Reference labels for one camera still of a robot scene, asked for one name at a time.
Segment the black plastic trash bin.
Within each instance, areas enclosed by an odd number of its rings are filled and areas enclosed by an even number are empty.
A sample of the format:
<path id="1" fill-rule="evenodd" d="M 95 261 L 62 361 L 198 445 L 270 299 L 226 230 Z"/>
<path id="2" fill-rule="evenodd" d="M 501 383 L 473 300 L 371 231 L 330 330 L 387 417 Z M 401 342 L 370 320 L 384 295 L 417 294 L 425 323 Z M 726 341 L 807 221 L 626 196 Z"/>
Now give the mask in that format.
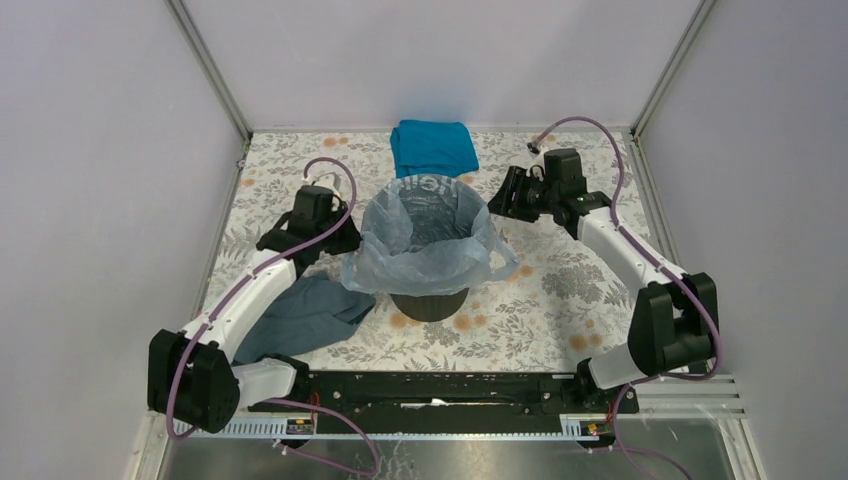
<path id="1" fill-rule="evenodd" d="M 438 322 L 456 313 L 469 289 L 460 285 L 480 264 L 464 259 L 474 237 L 474 220 L 483 206 L 465 183 L 448 176 L 418 174 L 399 181 L 386 200 L 392 225 L 383 233 L 395 278 L 391 300 L 400 312 L 422 322 Z"/>

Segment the light blue plastic trash bag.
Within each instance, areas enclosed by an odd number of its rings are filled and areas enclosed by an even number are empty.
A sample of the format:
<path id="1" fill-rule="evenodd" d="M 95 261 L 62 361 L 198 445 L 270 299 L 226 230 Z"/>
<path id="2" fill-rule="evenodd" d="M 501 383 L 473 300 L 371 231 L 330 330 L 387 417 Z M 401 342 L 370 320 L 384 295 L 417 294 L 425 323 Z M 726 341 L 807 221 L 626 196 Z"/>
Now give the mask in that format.
<path id="1" fill-rule="evenodd" d="M 496 230 L 486 201 L 451 177 L 395 179 L 367 204 L 359 248 L 341 283 L 361 293 L 450 295 L 517 272 L 518 256 Z"/>

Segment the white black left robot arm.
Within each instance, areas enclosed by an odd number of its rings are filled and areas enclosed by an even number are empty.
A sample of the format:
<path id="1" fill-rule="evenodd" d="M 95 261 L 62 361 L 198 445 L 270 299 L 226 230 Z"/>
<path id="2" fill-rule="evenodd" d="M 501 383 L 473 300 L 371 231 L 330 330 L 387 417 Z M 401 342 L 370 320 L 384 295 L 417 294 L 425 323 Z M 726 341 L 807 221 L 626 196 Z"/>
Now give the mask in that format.
<path id="1" fill-rule="evenodd" d="M 310 385 L 296 361 L 276 353 L 239 360 L 237 351 L 281 295 L 304 286 L 302 276 L 324 254 L 356 250 L 360 235 L 348 202 L 333 187 L 306 184 L 259 240 L 246 270 L 213 306 L 182 329 L 162 329 L 149 343 L 146 403 L 173 421 L 209 433 L 234 414 L 274 399 L 296 411 Z"/>

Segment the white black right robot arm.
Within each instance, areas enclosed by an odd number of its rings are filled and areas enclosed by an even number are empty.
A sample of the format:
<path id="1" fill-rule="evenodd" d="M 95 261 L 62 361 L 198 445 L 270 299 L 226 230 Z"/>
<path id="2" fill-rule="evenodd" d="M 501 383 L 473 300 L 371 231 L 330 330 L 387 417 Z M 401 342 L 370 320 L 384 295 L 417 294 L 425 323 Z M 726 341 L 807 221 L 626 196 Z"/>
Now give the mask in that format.
<path id="1" fill-rule="evenodd" d="M 613 389 L 723 354 L 718 331 L 717 287 L 705 273 L 689 274 L 668 262 L 617 215 L 615 202 L 591 192 L 574 149 L 540 154 L 529 169 L 511 166 L 489 201 L 491 213 L 524 222 L 543 214 L 597 256 L 635 297 L 626 341 L 579 363 L 575 402 L 597 412 Z"/>

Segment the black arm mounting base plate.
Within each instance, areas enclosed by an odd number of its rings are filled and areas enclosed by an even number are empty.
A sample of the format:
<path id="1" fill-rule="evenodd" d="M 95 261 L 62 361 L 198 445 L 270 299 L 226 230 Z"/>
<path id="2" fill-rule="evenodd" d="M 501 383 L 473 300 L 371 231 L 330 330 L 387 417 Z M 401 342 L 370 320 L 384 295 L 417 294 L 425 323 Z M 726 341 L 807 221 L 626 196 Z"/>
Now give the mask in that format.
<path id="1" fill-rule="evenodd" d="M 513 424 L 554 415 L 605 421 L 616 396 L 615 390 L 586 394 L 570 374 L 318 370 L 299 377 L 289 397 L 320 406 L 312 418 L 338 412 L 357 425 L 395 427 L 425 420 Z"/>

